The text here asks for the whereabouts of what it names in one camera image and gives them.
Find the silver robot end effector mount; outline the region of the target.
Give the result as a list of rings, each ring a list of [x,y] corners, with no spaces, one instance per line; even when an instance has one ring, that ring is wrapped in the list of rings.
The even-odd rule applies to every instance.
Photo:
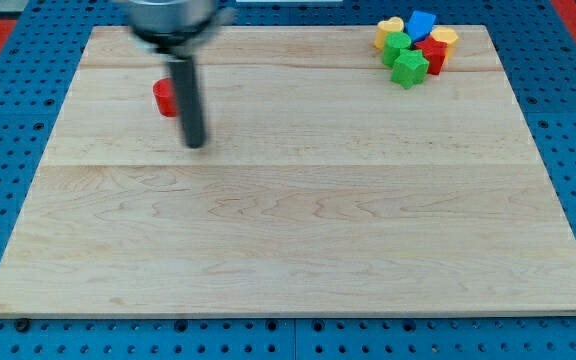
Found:
[[[234,8],[214,0],[127,0],[122,8],[133,36],[166,55],[192,55],[235,20]]]

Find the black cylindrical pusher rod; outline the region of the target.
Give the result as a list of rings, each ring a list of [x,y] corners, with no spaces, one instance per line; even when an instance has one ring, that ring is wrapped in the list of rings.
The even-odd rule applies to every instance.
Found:
[[[191,149],[201,148],[207,141],[207,132],[195,58],[190,56],[170,61],[168,70],[184,144]]]

